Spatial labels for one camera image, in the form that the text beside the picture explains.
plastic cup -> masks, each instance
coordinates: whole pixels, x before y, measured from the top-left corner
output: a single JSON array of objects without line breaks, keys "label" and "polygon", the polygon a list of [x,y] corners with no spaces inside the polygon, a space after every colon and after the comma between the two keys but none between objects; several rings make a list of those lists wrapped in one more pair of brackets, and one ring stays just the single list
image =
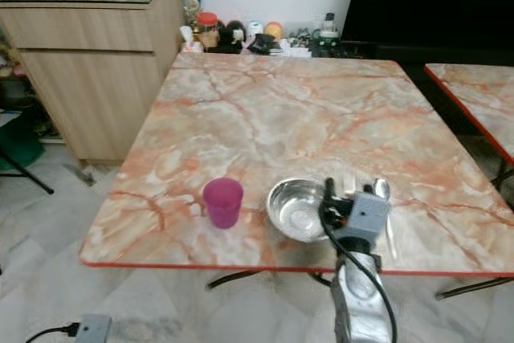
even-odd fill
[{"label": "plastic cup", "polygon": [[203,200],[214,226],[227,229],[238,221],[243,187],[231,178],[216,178],[203,188]]}]

jar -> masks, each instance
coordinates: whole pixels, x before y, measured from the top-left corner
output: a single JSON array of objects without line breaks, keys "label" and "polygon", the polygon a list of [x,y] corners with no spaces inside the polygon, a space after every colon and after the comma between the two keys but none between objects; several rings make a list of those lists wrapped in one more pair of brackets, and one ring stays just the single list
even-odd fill
[{"label": "jar", "polygon": [[198,14],[198,25],[200,33],[216,31],[218,29],[218,17],[212,12],[201,12]]}]

tile floor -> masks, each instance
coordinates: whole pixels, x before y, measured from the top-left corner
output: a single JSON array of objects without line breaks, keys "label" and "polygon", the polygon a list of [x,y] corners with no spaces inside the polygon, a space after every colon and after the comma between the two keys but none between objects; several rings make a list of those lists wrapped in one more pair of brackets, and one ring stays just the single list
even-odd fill
[{"label": "tile floor", "polygon": [[[477,160],[493,174],[497,160],[479,139]],[[206,292],[221,272],[105,269],[82,266],[82,237],[116,169],[83,184],[63,165],[75,161],[50,145],[30,169],[54,189],[46,195],[26,179],[0,178],[0,341],[23,342],[41,329],[79,321],[86,313],[113,319],[108,343],[333,343],[328,289],[304,274],[260,273]],[[504,192],[512,198],[512,183]],[[470,280],[385,276],[400,342],[508,342],[514,336],[514,284],[436,301],[434,292]],[[52,334],[38,343],[72,342]]]}]

power strip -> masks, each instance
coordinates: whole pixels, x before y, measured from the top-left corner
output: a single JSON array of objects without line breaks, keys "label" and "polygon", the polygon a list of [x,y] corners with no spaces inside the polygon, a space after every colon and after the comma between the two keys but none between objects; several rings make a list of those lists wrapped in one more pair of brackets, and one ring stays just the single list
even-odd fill
[{"label": "power strip", "polygon": [[112,319],[104,315],[84,315],[75,343],[106,343]]}]

cabinet drawer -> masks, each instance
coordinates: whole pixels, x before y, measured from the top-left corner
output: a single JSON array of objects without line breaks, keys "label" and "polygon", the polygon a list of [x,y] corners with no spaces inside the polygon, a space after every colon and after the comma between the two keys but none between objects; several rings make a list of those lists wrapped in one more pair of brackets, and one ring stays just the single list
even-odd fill
[{"label": "cabinet drawer", "polygon": [[152,54],[24,51],[22,61],[79,159],[123,160],[161,86]]},{"label": "cabinet drawer", "polygon": [[17,48],[152,51],[144,10],[1,9]]}]

